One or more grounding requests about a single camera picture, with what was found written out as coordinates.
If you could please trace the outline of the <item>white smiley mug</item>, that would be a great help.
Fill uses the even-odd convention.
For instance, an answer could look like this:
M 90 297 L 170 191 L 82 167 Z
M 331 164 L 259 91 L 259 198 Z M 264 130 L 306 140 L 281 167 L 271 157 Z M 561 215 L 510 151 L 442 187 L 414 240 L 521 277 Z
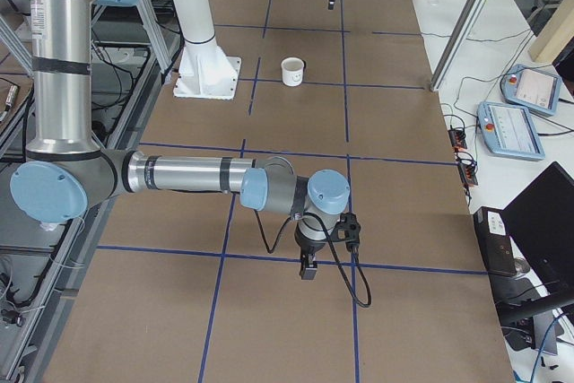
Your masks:
M 298 57 L 286 57 L 281 62 L 282 81 L 288 87 L 302 84 L 306 62 Z

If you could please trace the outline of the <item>black computer box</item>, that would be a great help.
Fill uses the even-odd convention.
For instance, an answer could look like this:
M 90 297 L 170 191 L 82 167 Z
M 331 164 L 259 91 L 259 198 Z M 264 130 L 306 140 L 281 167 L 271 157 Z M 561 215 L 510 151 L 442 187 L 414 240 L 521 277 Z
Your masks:
M 480 207 L 474 213 L 474 231 L 487 272 L 514 277 L 517 269 L 501 211 L 486 206 Z

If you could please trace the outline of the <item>orange black connector box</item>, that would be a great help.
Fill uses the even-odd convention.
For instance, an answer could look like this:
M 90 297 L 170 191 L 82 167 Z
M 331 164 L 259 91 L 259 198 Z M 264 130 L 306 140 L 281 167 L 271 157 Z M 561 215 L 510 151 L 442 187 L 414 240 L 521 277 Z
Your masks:
M 467 149 L 464 128 L 450 128 L 448 130 L 448 136 L 455 151 L 463 151 Z

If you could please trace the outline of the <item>near blue teach pendant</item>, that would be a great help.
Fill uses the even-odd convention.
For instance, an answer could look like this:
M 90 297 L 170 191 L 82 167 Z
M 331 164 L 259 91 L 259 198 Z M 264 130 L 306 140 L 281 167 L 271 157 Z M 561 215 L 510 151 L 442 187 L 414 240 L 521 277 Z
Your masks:
M 483 101 L 477 118 L 491 153 L 529 161 L 542 161 L 545 152 L 526 107 Z

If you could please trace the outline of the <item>blue teach pendant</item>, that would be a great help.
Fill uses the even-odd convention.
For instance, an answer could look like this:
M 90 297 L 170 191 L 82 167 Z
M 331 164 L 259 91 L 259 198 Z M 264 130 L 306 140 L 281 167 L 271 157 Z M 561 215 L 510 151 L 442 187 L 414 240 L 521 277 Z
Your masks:
M 501 92 L 506 102 L 546 117 L 556 113 L 561 85 L 558 75 L 521 64 L 512 66 L 501 78 Z
M 529 161 L 542 161 L 545 152 L 526 107 L 483 101 L 477 118 L 491 153 Z

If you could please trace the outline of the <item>far blue teach pendant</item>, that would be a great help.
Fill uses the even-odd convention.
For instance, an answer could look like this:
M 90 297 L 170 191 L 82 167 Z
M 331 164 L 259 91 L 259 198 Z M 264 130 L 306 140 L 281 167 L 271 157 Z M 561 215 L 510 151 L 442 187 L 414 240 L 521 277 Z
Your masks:
M 506 102 L 546 117 L 556 113 L 561 85 L 558 75 L 521 64 L 512 66 L 501 78 L 501 92 Z

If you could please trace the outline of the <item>black monitor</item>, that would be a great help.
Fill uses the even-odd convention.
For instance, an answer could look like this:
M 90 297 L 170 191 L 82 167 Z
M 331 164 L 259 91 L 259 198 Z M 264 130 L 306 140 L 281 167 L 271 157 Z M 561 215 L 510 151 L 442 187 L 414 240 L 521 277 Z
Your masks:
M 552 162 L 503 210 L 502 219 L 519 250 L 550 294 L 499 308 L 507 325 L 557 308 L 573 310 L 573 177 Z

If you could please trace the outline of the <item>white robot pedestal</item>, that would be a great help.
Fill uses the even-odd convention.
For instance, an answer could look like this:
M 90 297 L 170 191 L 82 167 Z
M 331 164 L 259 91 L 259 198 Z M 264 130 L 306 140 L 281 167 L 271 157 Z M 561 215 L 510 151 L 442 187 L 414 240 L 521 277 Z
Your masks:
M 219 46 L 209 0 L 173 0 L 184 39 L 174 95 L 179 98 L 231 100 L 241 59 Z

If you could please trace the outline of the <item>aluminium frame post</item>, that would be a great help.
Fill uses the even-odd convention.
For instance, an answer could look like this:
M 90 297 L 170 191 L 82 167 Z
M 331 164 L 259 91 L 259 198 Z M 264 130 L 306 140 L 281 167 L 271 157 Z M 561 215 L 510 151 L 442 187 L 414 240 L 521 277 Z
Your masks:
M 486 0 L 466 0 L 457 23 L 452 31 L 448 43 L 440 57 L 430 81 L 430 90 L 437 91 L 448 74 L 449 68 L 453 65 L 457 51 L 466 40 L 474 23 L 480 16 L 481 10 Z

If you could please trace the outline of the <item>aluminium side rail frame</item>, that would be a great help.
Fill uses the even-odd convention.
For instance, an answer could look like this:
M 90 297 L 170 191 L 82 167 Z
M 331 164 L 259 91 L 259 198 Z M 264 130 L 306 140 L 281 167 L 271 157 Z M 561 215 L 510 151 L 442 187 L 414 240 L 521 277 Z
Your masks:
M 30 44 L 9 22 L 1 40 L 30 78 L 1 106 L 1 379 L 32 373 L 26 361 L 85 215 L 122 184 L 123 152 L 91 128 L 94 8 L 134 7 L 148 37 L 145 71 L 164 72 L 170 51 L 151 0 L 28 0 Z

